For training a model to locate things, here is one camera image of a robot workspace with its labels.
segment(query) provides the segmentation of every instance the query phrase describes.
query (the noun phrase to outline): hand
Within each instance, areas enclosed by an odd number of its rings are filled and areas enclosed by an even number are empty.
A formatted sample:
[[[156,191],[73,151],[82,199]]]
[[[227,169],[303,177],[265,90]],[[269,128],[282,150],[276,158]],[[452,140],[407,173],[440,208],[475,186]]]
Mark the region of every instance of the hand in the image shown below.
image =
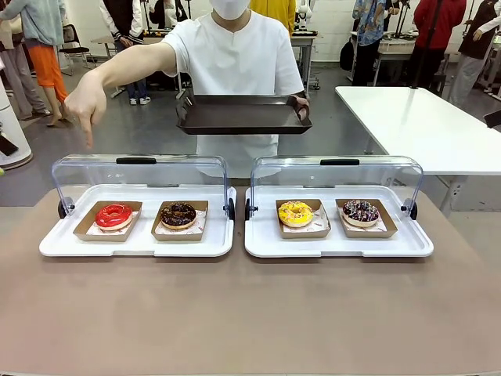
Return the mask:
[[[484,33],[482,33],[480,31],[480,29],[477,29],[474,33],[473,33],[473,42],[476,42],[478,39],[482,38],[482,35]]]
[[[301,98],[299,96],[295,96],[296,97],[296,100],[297,100],[297,104],[299,106],[302,106],[302,107],[307,107],[308,109],[306,110],[306,108],[301,108],[299,110],[299,118],[301,120],[304,120],[307,116],[308,116],[308,111],[309,111],[309,108],[310,108],[310,102],[306,99],[306,98]]]
[[[106,111],[106,94],[99,74],[92,70],[84,75],[77,88],[64,101],[68,111],[78,117],[91,148],[92,126],[100,122]]]
[[[132,47],[134,45],[134,43],[132,43],[132,41],[130,41],[129,39],[127,39],[126,37],[120,37],[120,43],[122,45],[124,45],[124,47],[126,49],[128,49],[129,47]]]

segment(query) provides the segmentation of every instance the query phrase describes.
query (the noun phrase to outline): black pants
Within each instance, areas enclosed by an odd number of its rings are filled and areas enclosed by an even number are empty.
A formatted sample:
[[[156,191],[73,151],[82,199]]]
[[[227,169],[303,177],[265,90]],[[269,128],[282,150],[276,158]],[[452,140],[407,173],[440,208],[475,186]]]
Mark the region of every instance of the black pants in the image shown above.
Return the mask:
[[[423,68],[421,69],[420,78],[417,85],[420,88],[429,89],[435,73],[437,73],[440,63],[444,59],[445,49],[429,49],[424,57]],[[409,65],[407,66],[407,85],[412,85],[416,78],[417,70],[420,65],[421,57],[424,49],[414,47],[413,54],[410,57]]]
[[[367,86],[373,80],[374,61],[377,58],[377,49],[381,40],[372,45],[357,45],[357,60],[353,73],[353,86]]]

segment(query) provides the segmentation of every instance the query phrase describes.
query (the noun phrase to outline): blue patterned shirt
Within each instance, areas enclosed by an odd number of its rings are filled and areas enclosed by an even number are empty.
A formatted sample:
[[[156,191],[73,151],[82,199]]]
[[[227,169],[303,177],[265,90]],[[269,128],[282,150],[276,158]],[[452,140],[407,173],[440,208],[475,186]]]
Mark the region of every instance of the blue patterned shirt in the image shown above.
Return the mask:
[[[379,23],[376,25],[374,15],[379,4],[383,7],[383,11],[379,14]],[[372,45],[383,37],[385,5],[386,0],[356,0],[353,8],[353,18],[360,19],[359,45]]]

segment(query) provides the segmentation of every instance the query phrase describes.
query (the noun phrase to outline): white sneaker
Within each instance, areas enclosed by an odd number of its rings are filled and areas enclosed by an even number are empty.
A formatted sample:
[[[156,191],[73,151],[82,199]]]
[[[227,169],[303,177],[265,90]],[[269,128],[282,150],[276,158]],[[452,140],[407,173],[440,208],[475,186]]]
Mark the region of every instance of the white sneaker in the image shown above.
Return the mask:
[[[146,98],[139,98],[139,104],[142,104],[143,106],[145,104],[148,104],[149,102],[151,102],[151,98],[149,98],[148,96]]]

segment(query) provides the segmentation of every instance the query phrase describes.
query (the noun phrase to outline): cardboard box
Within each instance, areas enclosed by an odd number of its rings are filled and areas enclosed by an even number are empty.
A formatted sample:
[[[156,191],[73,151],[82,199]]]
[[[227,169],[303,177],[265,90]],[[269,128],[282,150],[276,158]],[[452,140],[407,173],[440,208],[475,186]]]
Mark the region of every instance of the cardboard box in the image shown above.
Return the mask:
[[[99,210],[104,208],[105,206],[112,204],[123,204],[128,205],[132,208],[133,212],[138,212],[138,214],[132,219],[130,225],[128,225],[127,231],[125,233],[119,234],[103,234],[103,235],[88,235],[88,229],[91,228],[92,224],[96,219],[96,214]],[[85,215],[85,217],[78,223],[78,226],[75,227],[74,234],[78,237],[78,239],[83,241],[113,241],[115,243],[124,242],[127,240],[128,236],[131,234],[134,225],[139,219],[141,215],[142,202],[139,201],[97,201],[91,210]]]
[[[384,225],[386,226],[386,231],[352,231],[347,227],[347,223],[343,218],[342,213],[342,208],[344,204],[346,204],[348,201],[351,200],[361,200],[361,201],[368,201],[371,205],[375,206],[377,210],[379,211],[380,218],[383,221]],[[395,222],[393,222],[393,219],[391,219],[390,215],[388,214],[386,208],[383,206],[383,203],[379,200],[367,200],[367,199],[360,199],[360,198],[352,198],[350,200],[347,199],[338,199],[336,200],[336,205],[337,205],[337,213],[339,214],[339,218],[341,220],[341,224],[344,229],[344,233],[346,233],[347,237],[350,238],[364,238],[364,239],[388,239],[389,237],[392,237],[395,235],[395,233],[398,231],[397,226],[395,225]]]
[[[175,204],[178,202],[190,204],[193,206],[193,208],[197,211],[200,212],[206,212],[208,213],[209,210],[209,201],[164,201],[162,202],[162,205],[158,209],[157,217],[155,218],[155,221],[153,222],[153,227],[151,228],[151,234],[157,239],[158,241],[168,241],[168,240],[178,240],[178,241],[200,241],[202,240],[202,237],[204,235],[205,227],[207,226],[207,216],[205,217],[205,224],[204,224],[204,229],[202,230],[201,233],[191,233],[191,234],[186,234],[186,233],[172,233],[172,234],[166,234],[166,233],[156,233],[155,230],[157,229],[158,224],[160,223],[160,214],[164,208],[171,204]]]
[[[308,232],[305,231],[303,233],[290,233],[290,232],[284,231],[283,227],[285,225],[282,223],[282,221],[280,221],[279,208],[280,208],[280,206],[282,206],[282,204],[285,204],[286,202],[289,202],[289,201],[304,202],[305,204],[307,204],[307,206],[312,208],[312,210],[314,212],[318,211],[321,208],[325,212],[325,215],[326,215],[325,218],[327,221],[327,229],[321,230],[321,231],[308,231]],[[323,207],[321,200],[316,200],[316,199],[310,199],[310,200],[295,199],[295,200],[293,200],[293,199],[290,199],[290,200],[276,200],[275,203],[276,203],[276,219],[279,221],[280,235],[282,236],[283,239],[318,239],[318,238],[326,237],[329,234],[330,229],[331,229],[331,225],[330,225],[329,217],[327,216],[327,212],[326,212],[325,208]]]

